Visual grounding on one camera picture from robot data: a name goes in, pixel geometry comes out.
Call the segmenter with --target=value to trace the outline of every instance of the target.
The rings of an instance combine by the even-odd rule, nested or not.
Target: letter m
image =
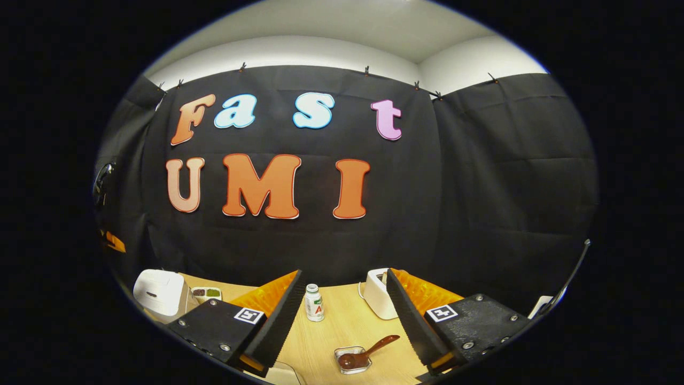
[[[246,154],[230,154],[223,158],[223,164],[228,168],[228,197],[223,206],[225,215],[243,216],[247,212],[240,202],[242,196],[254,216],[259,215],[267,197],[269,205],[264,213],[269,218],[294,219],[299,216],[294,204],[294,184],[301,159],[294,155],[277,155],[261,178]]]

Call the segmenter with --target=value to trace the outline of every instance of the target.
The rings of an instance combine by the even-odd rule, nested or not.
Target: white ceiling
[[[459,42],[496,33],[426,0],[264,0],[185,39],[147,68],[145,76],[217,45],[279,35],[346,40],[419,64]]]

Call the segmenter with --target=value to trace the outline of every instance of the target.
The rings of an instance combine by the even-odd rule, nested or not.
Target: small white bottle
[[[304,306],[306,307],[306,317],[314,322],[323,321],[325,318],[323,311],[323,297],[318,292],[318,285],[306,285],[306,295],[304,296]]]

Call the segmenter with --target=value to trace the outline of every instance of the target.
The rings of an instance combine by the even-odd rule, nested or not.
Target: pink letter
[[[193,212],[200,207],[200,169],[205,166],[202,158],[190,158],[187,160],[187,167],[190,170],[190,196],[183,198],[179,187],[181,167],[183,161],[171,159],[166,162],[168,178],[169,200],[176,210],[181,212]]]
[[[394,117],[402,117],[402,111],[394,108],[391,100],[371,103],[371,109],[378,111],[377,126],[381,137],[388,140],[397,140],[402,137],[402,131],[394,127]]]

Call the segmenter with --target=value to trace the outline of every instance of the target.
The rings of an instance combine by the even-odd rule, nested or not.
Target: blue letter
[[[217,128],[228,128],[234,125],[236,128],[247,127],[254,121],[254,106],[257,98],[254,95],[242,94],[231,97],[223,103],[225,110],[216,114],[214,125]]]
[[[292,121],[299,128],[307,127],[319,129],[327,126],[332,119],[330,108],[334,107],[335,99],[328,94],[307,92],[295,100],[295,107],[300,112],[292,115]]]

